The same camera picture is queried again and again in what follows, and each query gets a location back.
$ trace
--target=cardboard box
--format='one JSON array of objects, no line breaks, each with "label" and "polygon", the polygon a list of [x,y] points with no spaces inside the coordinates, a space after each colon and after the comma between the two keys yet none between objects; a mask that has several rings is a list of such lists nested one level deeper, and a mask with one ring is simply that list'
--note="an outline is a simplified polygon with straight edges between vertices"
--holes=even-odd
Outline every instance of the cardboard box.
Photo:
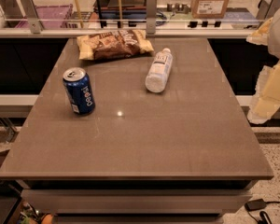
[{"label": "cardboard box", "polygon": [[198,19],[222,19],[230,0],[191,0],[191,13]]}]

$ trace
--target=bottle cap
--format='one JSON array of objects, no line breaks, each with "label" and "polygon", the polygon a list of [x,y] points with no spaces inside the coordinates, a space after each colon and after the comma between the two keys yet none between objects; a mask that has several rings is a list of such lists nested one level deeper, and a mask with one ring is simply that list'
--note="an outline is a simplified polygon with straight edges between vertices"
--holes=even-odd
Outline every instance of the bottle cap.
[{"label": "bottle cap", "polygon": [[165,49],[163,49],[162,51],[171,53],[170,49],[168,49],[168,48],[165,48]]}]

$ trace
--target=soda can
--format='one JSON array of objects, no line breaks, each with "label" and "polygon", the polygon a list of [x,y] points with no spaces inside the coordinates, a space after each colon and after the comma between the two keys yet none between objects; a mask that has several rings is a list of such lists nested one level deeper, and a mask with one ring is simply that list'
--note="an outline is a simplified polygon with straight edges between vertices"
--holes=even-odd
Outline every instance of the soda can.
[{"label": "soda can", "polygon": [[75,113],[89,114],[95,108],[90,77],[79,67],[66,70],[63,74],[63,84]]}]

